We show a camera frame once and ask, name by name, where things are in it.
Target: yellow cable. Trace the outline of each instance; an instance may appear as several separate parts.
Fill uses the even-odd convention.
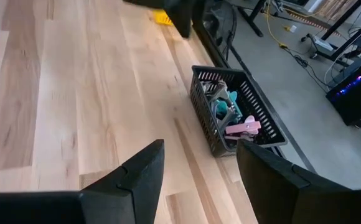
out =
[[[280,24],[282,25],[283,28],[285,28],[286,30],[289,29],[289,26],[284,25],[282,22],[280,22]]]
[[[269,24],[269,7],[266,10],[266,23],[268,24],[268,30],[270,35],[272,36],[272,38],[279,44],[279,47],[287,47],[286,44],[280,42],[277,38],[274,37],[274,35],[272,34],[272,31],[270,30],[270,24]]]

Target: clothespin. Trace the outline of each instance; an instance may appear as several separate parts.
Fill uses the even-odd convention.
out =
[[[254,136],[248,133],[242,133],[240,136],[226,136],[224,137],[227,140],[239,140],[239,139],[246,139],[247,141],[254,141]]]
[[[226,134],[234,134],[234,133],[249,133],[249,134],[258,134],[258,129],[261,128],[261,123],[259,121],[255,121],[254,116],[249,116],[244,121],[243,124],[236,124],[232,126],[227,126],[225,128]]]

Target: black plastic basket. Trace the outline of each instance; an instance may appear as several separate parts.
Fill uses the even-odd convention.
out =
[[[204,81],[223,80],[228,86],[228,91],[237,91],[236,103],[243,114],[242,120],[253,115],[261,123],[260,133],[254,138],[255,144],[266,148],[287,144],[283,132],[278,128],[261,96],[255,90],[252,78],[244,71],[195,65],[192,70],[190,97],[213,156],[232,156],[236,153],[236,146],[229,147],[223,135],[219,134],[216,117],[212,114],[201,84]]]

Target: cable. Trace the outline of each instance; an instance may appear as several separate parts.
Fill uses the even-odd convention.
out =
[[[268,25],[268,30],[269,30],[269,33],[270,35],[272,36],[272,38],[279,44],[279,47],[282,47],[282,46],[285,46],[287,47],[286,44],[280,42],[277,38],[274,37],[274,35],[272,34],[272,30],[270,29],[270,24],[269,24],[269,6],[270,4],[272,3],[272,0],[269,0],[267,1],[269,4],[268,4],[268,8],[266,9],[266,23]]]
[[[316,84],[323,90],[324,93],[327,93],[326,90],[320,85],[320,83],[325,86],[327,86],[327,84],[325,84],[322,80],[320,80],[319,77],[317,77],[314,69],[312,68],[312,66],[309,64],[309,62],[307,60],[304,60],[299,55],[294,55],[293,53],[291,53],[291,49],[289,49],[285,46],[282,47],[282,49],[285,50],[288,54],[290,54],[295,59],[295,61],[297,61],[297,63],[303,69],[305,69],[305,71],[308,73],[308,75],[316,82]]]
[[[327,74],[329,73],[330,69],[335,65],[335,63],[338,61],[338,59],[340,59],[341,56],[343,56],[344,52],[345,52],[352,44],[353,44],[353,43],[350,43],[350,44],[348,45],[348,47],[346,47],[345,50],[344,50],[340,55],[338,55],[338,57],[333,61],[333,63],[332,63],[331,66],[329,67],[329,69],[327,69],[326,73],[324,74],[324,82],[326,82],[326,80],[327,80],[326,77],[327,77]]]
[[[290,49],[290,48],[288,48],[288,50],[290,50],[290,51],[292,51],[292,52],[295,52],[295,53],[297,53],[297,54],[299,54],[299,55],[306,55],[306,54],[308,54],[308,53],[311,51],[311,48],[308,49],[307,52],[304,52],[304,53],[300,53],[300,52],[298,52],[298,51],[296,51],[296,50],[293,50],[293,49]]]
[[[359,19],[359,16],[361,15],[361,10],[360,10],[360,12],[359,12],[359,14],[357,15],[357,17],[355,18],[355,20],[354,20],[354,22],[352,23],[352,25],[349,27],[349,29],[348,29],[348,36],[349,36],[349,38],[351,38],[352,37],[352,34],[354,33],[354,32],[357,32],[357,31],[359,31],[360,29],[361,29],[361,27],[354,27],[354,25],[355,25],[355,23],[357,22],[357,20]]]
[[[288,46],[282,42],[280,42],[272,33],[271,29],[270,29],[270,23],[269,23],[269,7],[266,9],[266,23],[268,25],[268,30],[269,30],[269,33],[270,35],[272,36],[272,38],[279,44],[279,47],[282,48],[283,50],[285,50],[288,54],[290,54],[294,59],[295,61],[297,61],[297,63],[303,68],[305,69],[305,71],[308,73],[308,75],[319,85],[319,87],[326,93],[326,90],[323,89],[323,87],[317,82],[319,81],[321,84],[323,84],[324,86],[326,87],[329,87],[326,83],[324,83],[322,80],[320,80],[320,78],[317,77],[314,69],[310,66],[309,62],[307,60],[304,60],[301,56],[299,55],[294,55],[291,51],[293,52],[296,52],[297,54],[300,54],[300,55],[304,55],[304,54],[301,54],[295,50],[291,50],[288,48]],[[312,70],[312,73],[313,73],[313,76],[311,75],[310,71],[307,69],[307,68],[310,68]]]

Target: concrete floor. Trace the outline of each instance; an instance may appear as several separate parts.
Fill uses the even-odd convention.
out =
[[[233,46],[303,154],[319,175],[346,187],[361,189],[361,129],[347,127],[326,100],[323,90],[287,52],[278,47],[268,32],[264,15],[259,14],[255,20],[264,37],[258,37],[239,12],[237,17],[237,34]],[[307,52],[311,44],[310,41],[300,43],[301,37],[308,32],[316,34],[320,31],[312,26],[282,19],[271,19],[270,24],[277,39],[290,49],[302,53]],[[298,29],[295,33],[286,32],[282,24],[295,25]],[[336,45],[345,42],[336,36],[329,40]],[[323,80],[331,62],[324,58],[311,60],[308,55],[304,58]],[[229,64],[241,69],[232,55]],[[290,143],[281,149],[288,160],[304,166],[300,155]]]

